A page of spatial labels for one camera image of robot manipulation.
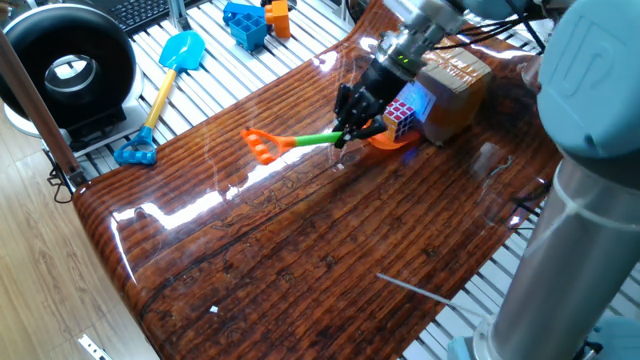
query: blue toy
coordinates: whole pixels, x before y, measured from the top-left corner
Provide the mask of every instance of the blue toy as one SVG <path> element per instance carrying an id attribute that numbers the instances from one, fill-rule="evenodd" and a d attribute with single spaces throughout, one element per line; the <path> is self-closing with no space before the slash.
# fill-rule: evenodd
<path id="1" fill-rule="evenodd" d="M 153 165 L 156 163 L 156 149 L 152 136 L 158 116 L 162 112 L 178 73 L 200 67 L 200 59 L 202 59 L 204 51 L 204 40 L 193 30 L 183 31 L 167 40 L 159 59 L 160 64 L 169 68 L 167 75 L 138 135 L 114 152 L 113 157 L 118 164 Z M 141 150 L 139 147 L 144 147 L 147 150 Z"/>
<path id="2" fill-rule="evenodd" d="M 238 16 L 242 16 L 244 14 L 251 14 L 264 20 L 264 8 L 259 6 L 243 5 L 243 4 L 228 2 L 227 5 L 224 6 L 223 12 L 224 12 L 224 15 L 222 16 L 222 21 L 224 21 L 224 23 L 227 25 L 229 25 L 229 23 L 233 19 L 237 18 Z"/>
<path id="3" fill-rule="evenodd" d="M 229 23 L 231 36 L 236 39 L 236 44 L 247 51 L 264 46 L 264 38 L 267 36 L 267 24 L 253 14 L 244 14 L 231 20 Z"/>

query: rubik's cube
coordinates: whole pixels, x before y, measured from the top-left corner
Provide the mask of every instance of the rubik's cube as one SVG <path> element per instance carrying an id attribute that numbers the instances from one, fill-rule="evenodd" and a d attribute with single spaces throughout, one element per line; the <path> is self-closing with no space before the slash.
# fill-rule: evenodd
<path id="1" fill-rule="evenodd" d="M 385 110 L 384 122 L 387 123 L 387 138 L 397 141 L 411 129 L 416 118 L 415 110 L 404 101 L 394 99 Z"/>

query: green handle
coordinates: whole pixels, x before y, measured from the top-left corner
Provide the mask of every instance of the green handle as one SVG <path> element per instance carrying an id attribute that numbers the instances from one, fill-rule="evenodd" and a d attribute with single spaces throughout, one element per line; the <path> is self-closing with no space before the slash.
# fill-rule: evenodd
<path id="1" fill-rule="evenodd" d="M 342 131 L 328 134 L 296 136 L 296 146 L 333 144 L 338 140 L 340 135 L 342 135 Z"/>

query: blue toy shovel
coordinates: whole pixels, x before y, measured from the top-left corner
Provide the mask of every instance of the blue toy shovel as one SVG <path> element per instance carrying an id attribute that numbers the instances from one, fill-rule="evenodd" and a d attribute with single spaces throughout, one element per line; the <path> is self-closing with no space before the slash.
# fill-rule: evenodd
<path id="1" fill-rule="evenodd" d="M 119 164 L 147 164 L 156 163 L 156 149 L 151 141 L 153 128 L 156 126 L 160 111 L 167 100 L 167 95 L 171 91 L 173 81 L 179 72 L 185 70 L 195 70 L 200 66 L 200 59 L 204 54 L 204 40 L 193 30 L 181 32 L 172 36 L 162 49 L 160 54 L 160 64 L 169 68 L 164 77 L 162 86 L 158 90 L 158 96 L 153 102 L 147 120 L 140 128 L 140 132 L 133 140 L 124 144 L 118 149 L 113 157 Z M 129 147 L 145 146 L 150 147 L 150 151 L 125 150 Z"/>

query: yellow shovel handle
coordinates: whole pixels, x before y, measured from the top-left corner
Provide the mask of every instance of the yellow shovel handle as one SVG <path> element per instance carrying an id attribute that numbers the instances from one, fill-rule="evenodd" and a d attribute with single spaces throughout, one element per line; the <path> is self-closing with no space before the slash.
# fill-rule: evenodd
<path id="1" fill-rule="evenodd" d="M 156 100 L 153 102 L 153 106 L 151 107 L 151 111 L 149 111 L 147 120 L 144 122 L 144 126 L 148 126 L 152 129 L 156 126 L 158 116 L 160 116 L 160 111 L 162 111 L 164 102 L 167 100 L 167 95 L 169 95 L 169 91 L 171 91 L 171 87 L 173 86 L 173 81 L 175 79 L 176 71 L 169 69 L 167 71 L 167 75 L 164 77 L 162 86 L 160 86 L 160 90 L 158 90 L 158 96 L 156 96 Z"/>

